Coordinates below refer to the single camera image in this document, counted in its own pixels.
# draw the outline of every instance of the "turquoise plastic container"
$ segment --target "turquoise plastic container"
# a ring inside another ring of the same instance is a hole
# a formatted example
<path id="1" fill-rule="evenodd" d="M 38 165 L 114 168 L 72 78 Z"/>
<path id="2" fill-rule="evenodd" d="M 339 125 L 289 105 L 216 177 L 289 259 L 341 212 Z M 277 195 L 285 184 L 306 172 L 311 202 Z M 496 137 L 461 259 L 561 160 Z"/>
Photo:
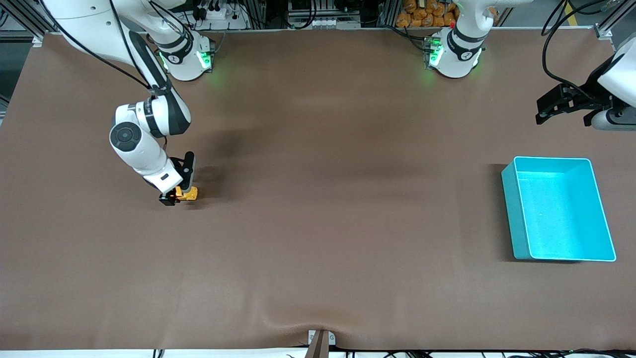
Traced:
<path id="1" fill-rule="evenodd" d="M 515 157 L 501 177 L 517 259 L 616 260 L 589 159 Z"/>

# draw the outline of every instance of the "brown table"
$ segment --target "brown table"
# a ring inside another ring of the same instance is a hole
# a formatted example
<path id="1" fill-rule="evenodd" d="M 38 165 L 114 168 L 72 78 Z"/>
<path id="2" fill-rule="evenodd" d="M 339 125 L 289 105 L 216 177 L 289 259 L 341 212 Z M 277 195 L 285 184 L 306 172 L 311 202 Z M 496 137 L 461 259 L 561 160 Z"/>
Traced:
<path id="1" fill-rule="evenodd" d="M 0 130 L 0 348 L 252 348 L 326 328 L 358 349 L 636 348 L 636 134 L 534 123 L 537 31 L 493 31 L 461 80 L 387 31 L 231 34 L 175 86 L 196 203 L 113 153 L 141 86 L 47 36 Z M 564 30 L 575 82 L 611 54 Z M 618 260 L 513 259 L 500 172 L 590 158 Z"/>

